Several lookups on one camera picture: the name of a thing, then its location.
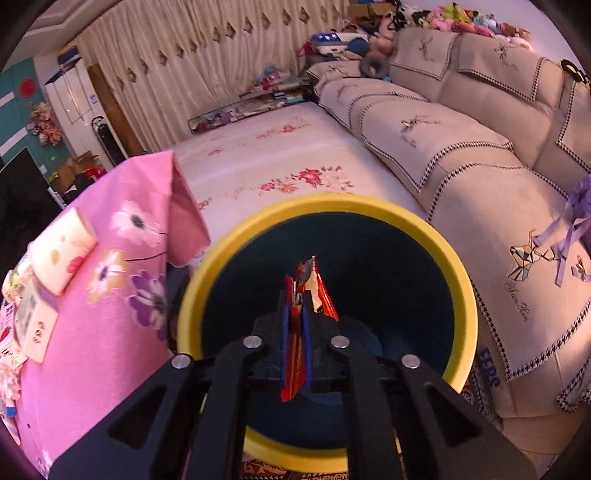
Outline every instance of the embroidered geometric bird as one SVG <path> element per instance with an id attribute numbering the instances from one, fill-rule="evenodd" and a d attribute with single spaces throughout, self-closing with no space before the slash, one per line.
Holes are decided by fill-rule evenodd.
<path id="1" fill-rule="evenodd" d="M 510 280 L 524 281 L 530 273 L 531 266 L 540 260 L 540 258 L 543 258 L 548 262 L 558 259 L 558 255 L 556 255 L 551 248 L 542 252 L 540 248 L 535 245 L 531 237 L 532 232 L 533 230 L 530 231 L 527 245 L 521 247 L 509 247 L 509 253 L 513 257 L 513 260 L 515 260 L 513 268 L 508 275 Z"/>

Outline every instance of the purple flower print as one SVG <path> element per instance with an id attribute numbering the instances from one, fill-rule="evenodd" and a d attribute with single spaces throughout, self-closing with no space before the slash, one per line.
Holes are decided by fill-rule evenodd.
<path id="1" fill-rule="evenodd" d="M 136 295 L 129 298 L 129 305 L 135 310 L 137 321 L 144 327 L 156 330 L 160 340 L 166 338 L 166 293 L 164 275 L 157 279 L 142 270 L 140 275 L 131 278 L 137 289 Z"/>

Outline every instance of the white flower print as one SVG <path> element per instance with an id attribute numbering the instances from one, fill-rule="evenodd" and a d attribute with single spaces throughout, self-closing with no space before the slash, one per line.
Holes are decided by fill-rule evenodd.
<path id="1" fill-rule="evenodd" d="M 122 273 L 125 271 L 127 271 L 127 262 L 123 258 L 123 252 L 119 250 L 105 252 L 90 278 L 87 287 L 88 302 L 95 304 L 114 288 L 121 288 L 124 285 Z"/>
<path id="2" fill-rule="evenodd" d="M 135 202 L 129 200 L 124 201 L 121 210 L 113 214 L 111 228 L 135 245 L 155 247 L 161 240 L 160 226 L 149 213 L 143 212 Z"/>

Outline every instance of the ceiling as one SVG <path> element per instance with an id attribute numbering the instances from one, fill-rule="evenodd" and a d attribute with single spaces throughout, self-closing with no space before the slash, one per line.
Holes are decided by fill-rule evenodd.
<path id="1" fill-rule="evenodd" d="M 5 69 L 29 57 L 60 50 L 120 0 L 56 0 L 22 38 Z"/>

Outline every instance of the television screen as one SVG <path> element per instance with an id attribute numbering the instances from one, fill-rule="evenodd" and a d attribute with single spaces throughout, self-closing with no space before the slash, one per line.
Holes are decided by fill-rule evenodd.
<path id="1" fill-rule="evenodd" d="M 0 283 L 61 212 L 50 188 L 26 148 L 0 170 Z"/>

